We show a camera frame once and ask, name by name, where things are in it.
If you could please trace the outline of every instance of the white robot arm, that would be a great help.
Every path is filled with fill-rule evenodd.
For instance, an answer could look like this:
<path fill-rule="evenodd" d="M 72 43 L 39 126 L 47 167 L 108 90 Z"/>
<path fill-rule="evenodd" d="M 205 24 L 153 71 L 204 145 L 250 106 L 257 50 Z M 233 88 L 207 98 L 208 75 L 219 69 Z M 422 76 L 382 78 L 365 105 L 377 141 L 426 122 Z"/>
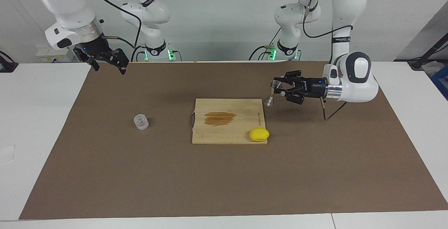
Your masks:
<path fill-rule="evenodd" d="M 324 67 L 323 78 L 304 78 L 301 77 L 301 71 L 293 71 L 274 79 L 293 86 L 288 90 L 275 89 L 275 93 L 291 102 L 302 104 L 305 97 L 368 102 L 378 94 L 379 86 L 371 73 L 369 56 L 363 52 L 349 51 L 352 25 L 364 11 L 367 0 L 332 2 L 335 30 L 328 33 L 333 34 L 332 59 Z M 302 30 L 308 37 L 319 37 L 308 35 L 304 25 L 317 20 L 319 16 L 318 0 L 298 0 L 296 4 L 279 7 L 275 12 L 275 20 L 282 31 L 274 53 L 287 60 L 293 59 L 300 38 L 297 24 L 302 24 Z"/>
<path fill-rule="evenodd" d="M 165 42 L 156 26 L 158 23 L 168 22 L 169 12 L 166 6 L 159 0 L 136 1 L 138 3 L 132 2 L 122 7 L 136 15 L 144 24 L 141 32 L 147 50 L 169 50 L 169 44 Z M 123 50 L 110 49 L 101 24 L 96 19 L 94 11 L 88 6 L 87 0 L 42 0 L 42 2 L 56 17 L 57 22 L 45 31 L 47 40 L 54 49 L 75 46 L 74 52 L 78 59 L 92 65 L 95 70 L 99 69 L 96 60 L 103 60 L 117 66 L 122 74 L 125 73 L 128 58 Z M 123 12 L 122 15 L 127 22 L 139 27 L 139 19 Z M 166 55 L 160 52 L 152 57 L 167 60 L 175 58 L 169 51 Z"/>
<path fill-rule="evenodd" d="M 49 44 L 56 50 L 69 46 L 78 59 L 99 69 L 96 60 L 106 61 L 125 74 L 129 60 L 123 50 L 112 50 L 104 38 L 101 25 L 87 0 L 42 0 L 56 17 L 56 23 L 45 31 Z"/>
<path fill-rule="evenodd" d="M 161 0 L 134 0 L 123 4 L 122 9 L 138 16 L 142 21 L 141 33 L 145 40 L 147 57 L 149 60 L 172 61 L 175 55 L 171 52 L 170 44 L 165 41 L 158 24 L 167 23 L 170 12 Z M 139 28 L 139 21 L 131 15 L 122 12 L 126 22 Z"/>

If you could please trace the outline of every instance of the wooden cutting board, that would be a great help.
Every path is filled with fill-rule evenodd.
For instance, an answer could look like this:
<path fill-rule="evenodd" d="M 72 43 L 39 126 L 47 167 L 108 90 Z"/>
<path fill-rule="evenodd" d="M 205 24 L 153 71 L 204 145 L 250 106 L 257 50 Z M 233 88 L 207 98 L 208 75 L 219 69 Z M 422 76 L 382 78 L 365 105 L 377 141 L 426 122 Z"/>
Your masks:
<path fill-rule="evenodd" d="M 192 144 L 267 144 L 249 132 L 266 128 L 261 99 L 196 99 Z"/>

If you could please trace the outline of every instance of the brown table covering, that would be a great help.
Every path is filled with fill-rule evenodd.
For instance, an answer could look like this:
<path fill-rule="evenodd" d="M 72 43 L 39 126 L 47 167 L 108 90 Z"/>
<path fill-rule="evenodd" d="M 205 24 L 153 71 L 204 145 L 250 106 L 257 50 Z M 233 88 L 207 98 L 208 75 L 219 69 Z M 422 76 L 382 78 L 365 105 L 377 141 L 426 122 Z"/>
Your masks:
<path fill-rule="evenodd" d="M 90 71 L 20 219 L 447 210 L 382 92 L 325 122 L 276 96 L 268 145 L 192 145 L 196 98 L 262 98 L 325 63 L 133 63 Z M 341 105 L 329 102 L 328 113 Z M 150 127 L 136 129 L 144 113 Z"/>

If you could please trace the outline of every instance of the yellow lemon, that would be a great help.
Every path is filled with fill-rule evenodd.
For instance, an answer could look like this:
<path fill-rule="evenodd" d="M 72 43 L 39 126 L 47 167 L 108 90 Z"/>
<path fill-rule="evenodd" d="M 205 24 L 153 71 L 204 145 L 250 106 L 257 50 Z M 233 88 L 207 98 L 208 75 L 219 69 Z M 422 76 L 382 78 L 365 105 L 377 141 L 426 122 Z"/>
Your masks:
<path fill-rule="evenodd" d="M 254 142 L 264 142 L 269 137 L 269 131 L 266 129 L 253 129 L 249 136 Z"/>

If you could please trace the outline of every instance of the small glass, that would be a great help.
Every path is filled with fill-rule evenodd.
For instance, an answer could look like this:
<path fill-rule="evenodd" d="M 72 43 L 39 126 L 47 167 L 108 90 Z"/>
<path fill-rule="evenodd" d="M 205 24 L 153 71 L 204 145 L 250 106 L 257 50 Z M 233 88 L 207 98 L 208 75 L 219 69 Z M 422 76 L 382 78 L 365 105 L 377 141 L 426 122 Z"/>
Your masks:
<path fill-rule="evenodd" d="M 139 130 L 145 130 L 149 127 L 148 119 L 144 114 L 138 114 L 135 116 L 134 123 Z"/>

